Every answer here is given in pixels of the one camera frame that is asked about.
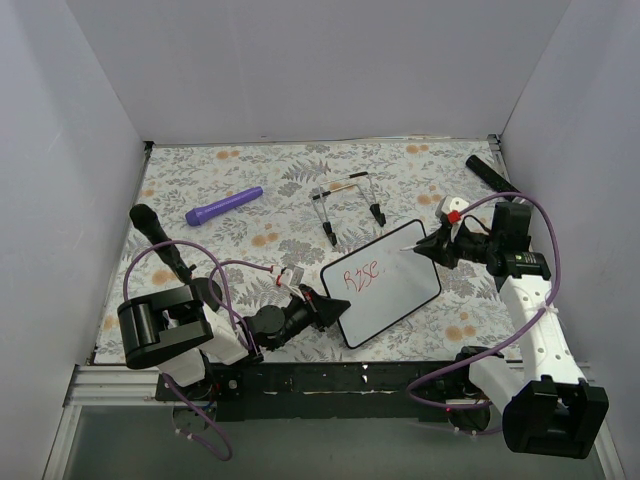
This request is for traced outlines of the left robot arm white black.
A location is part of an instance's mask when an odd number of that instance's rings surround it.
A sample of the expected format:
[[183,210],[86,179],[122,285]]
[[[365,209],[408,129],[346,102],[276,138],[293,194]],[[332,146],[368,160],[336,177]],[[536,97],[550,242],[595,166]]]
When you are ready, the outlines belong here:
[[183,286],[124,301],[117,309],[126,365],[156,367],[185,395],[205,398],[213,386],[209,358],[226,365],[261,359],[309,326],[322,331],[337,322],[351,303],[318,294],[302,284],[285,307],[267,305],[235,330],[195,286]]

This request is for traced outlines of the small whiteboard black frame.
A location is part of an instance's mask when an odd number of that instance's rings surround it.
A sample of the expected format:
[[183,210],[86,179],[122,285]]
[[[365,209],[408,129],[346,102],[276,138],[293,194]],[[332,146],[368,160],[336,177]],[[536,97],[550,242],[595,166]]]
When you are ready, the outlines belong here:
[[350,302],[338,319],[348,348],[362,346],[440,295],[435,263],[406,249],[425,236],[422,221],[413,219],[322,267],[327,295]]

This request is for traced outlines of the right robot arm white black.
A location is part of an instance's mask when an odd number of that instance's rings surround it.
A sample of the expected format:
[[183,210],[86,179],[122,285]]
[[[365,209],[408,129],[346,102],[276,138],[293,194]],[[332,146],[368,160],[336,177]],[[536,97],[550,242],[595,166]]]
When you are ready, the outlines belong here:
[[553,304],[560,263],[549,264],[530,248],[531,214],[540,206],[516,192],[490,198],[495,203],[492,223],[479,233],[465,225],[473,205],[458,197],[444,198],[436,210],[439,228],[411,250],[449,269],[461,260],[484,265],[515,332],[492,348],[468,348],[454,363],[414,380],[407,393],[414,401],[436,407],[437,402],[420,399],[416,391],[452,374],[460,395],[481,393],[481,405],[499,411],[511,451],[584,459],[605,420],[609,400],[604,388],[588,382],[565,340]]

